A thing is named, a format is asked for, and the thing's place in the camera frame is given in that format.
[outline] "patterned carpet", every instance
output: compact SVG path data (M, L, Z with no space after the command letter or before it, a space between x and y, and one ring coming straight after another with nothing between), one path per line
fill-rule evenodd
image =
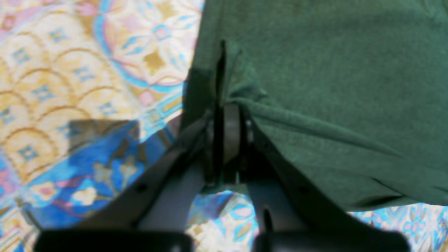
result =
M102 208L175 139L202 0L0 0L0 251ZM35 213L40 226L24 214ZM448 207L351 213L448 251ZM198 251L248 251L250 199L198 196Z

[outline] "black metal frame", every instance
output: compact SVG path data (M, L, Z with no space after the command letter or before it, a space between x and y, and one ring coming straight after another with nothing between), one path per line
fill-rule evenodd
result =
M254 252L410 251L401 234L335 206L236 104L206 111L116 200L70 229L45 230L35 250L193 251L184 234L191 202L217 183L247 185L260 227Z

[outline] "green fabric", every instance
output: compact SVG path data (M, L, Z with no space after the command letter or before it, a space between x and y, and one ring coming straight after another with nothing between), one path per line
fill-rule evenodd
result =
M221 98L338 205L448 205L448 1L207 1L183 126L220 41Z

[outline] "black metal bracket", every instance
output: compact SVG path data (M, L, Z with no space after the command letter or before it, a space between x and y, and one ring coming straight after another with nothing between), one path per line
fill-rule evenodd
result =
M260 226L254 252L409 251L401 234L363 224L328 200L282 157L246 109L227 104L217 110L184 130L96 215L70 229L44 230L35 250L190 252L193 242L183 233L194 197L216 183L244 183Z

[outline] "green cloth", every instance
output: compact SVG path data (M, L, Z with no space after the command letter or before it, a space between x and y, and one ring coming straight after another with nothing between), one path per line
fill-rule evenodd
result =
M182 128L247 106L347 211L448 205L446 0L209 0L185 94Z

